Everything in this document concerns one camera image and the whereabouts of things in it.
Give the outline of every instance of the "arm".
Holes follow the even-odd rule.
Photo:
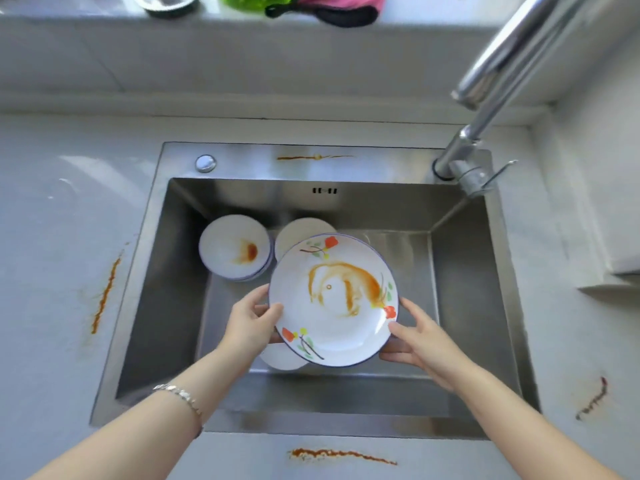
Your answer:
[[[416,327],[389,323],[398,341],[380,358],[416,365],[462,398],[486,435],[525,480],[620,479],[553,427],[494,375],[473,363],[436,322],[402,298]]]
[[[210,418],[233,382],[266,347],[282,305],[256,305],[268,285],[236,303],[220,345],[172,380]],[[32,480],[161,480],[166,478],[201,423],[180,397],[158,391],[96,431]]]

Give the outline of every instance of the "orange flower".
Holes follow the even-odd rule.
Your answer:
[[[385,306],[385,312],[387,313],[387,318],[396,318],[396,309],[393,306]]]
[[[338,240],[335,238],[334,235],[327,237],[324,240],[324,249],[331,249],[334,246],[338,245]]]
[[[283,327],[282,334],[284,335],[284,338],[287,339],[288,342],[293,342],[294,336],[292,332],[290,332],[289,330]]]

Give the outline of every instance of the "sauce stain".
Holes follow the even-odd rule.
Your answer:
[[[353,155],[312,155],[310,157],[278,157],[277,160],[324,160],[325,158],[353,158]]]
[[[597,405],[599,405],[601,400],[603,400],[604,396],[606,396],[609,393],[609,383],[607,382],[607,380],[604,377],[601,377],[600,378],[600,382],[602,384],[602,386],[600,388],[600,392],[597,393],[597,395],[594,396],[594,398],[589,401],[589,403],[587,404],[587,407],[581,409],[580,411],[578,411],[578,414],[575,415],[575,418],[578,421],[582,421],[582,417],[585,414],[589,414],[590,412],[592,412],[593,409]]]
[[[386,460],[377,456],[358,453],[357,451],[340,451],[329,449],[308,450],[306,448],[296,448],[295,450],[290,451],[289,455],[292,458],[297,458],[302,461],[315,460],[319,458],[344,458],[347,456],[351,456],[354,458],[359,458],[361,460],[377,461],[379,463],[385,463],[386,465],[393,465],[395,467],[398,464],[397,461]]]
[[[318,277],[316,283],[318,270],[324,271],[324,274],[322,277]],[[325,289],[331,290],[331,285],[325,286],[325,282],[332,278],[338,278],[344,283],[344,300],[348,311],[345,316],[354,317],[360,313],[360,300],[363,295],[371,302],[372,308],[385,307],[380,283],[363,268],[345,262],[318,264],[311,268],[308,277],[309,298],[312,303],[315,299],[318,300],[322,306],[324,306],[323,291]]]
[[[113,288],[113,281],[116,279],[116,270],[120,263],[122,262],[122,252],[118,259],[113,262],[111,265],[111,273],[109,274],[109,281],[107,282],[106,288],[102,291],[102,297],[100,298],[100,303],[98,304],[98,311],[93,316],[93,323],[91,325],[91,334],[95,335],[98,332],[98,325],[100,325],[100,319],[102,318],[102,313],[104,312],[105,307],[107,306],[107,298],[109,297],[109,293]]]
[[[238,256],[234,262],[236,264],[249,264],[252,263],[258,257],[258,246],[254,243],[241,239],[240,241],[240,256]]]

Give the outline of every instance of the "sink overflow slot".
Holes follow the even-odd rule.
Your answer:
[[[336,194],[338,189],[324,189],[322,187],[314,187],[313,192],[315,194]]]

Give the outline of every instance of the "green object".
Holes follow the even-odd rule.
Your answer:
[[[222,3],[241,11],[264,12],[269,5],[286,5],[292,0],[222,0]]]

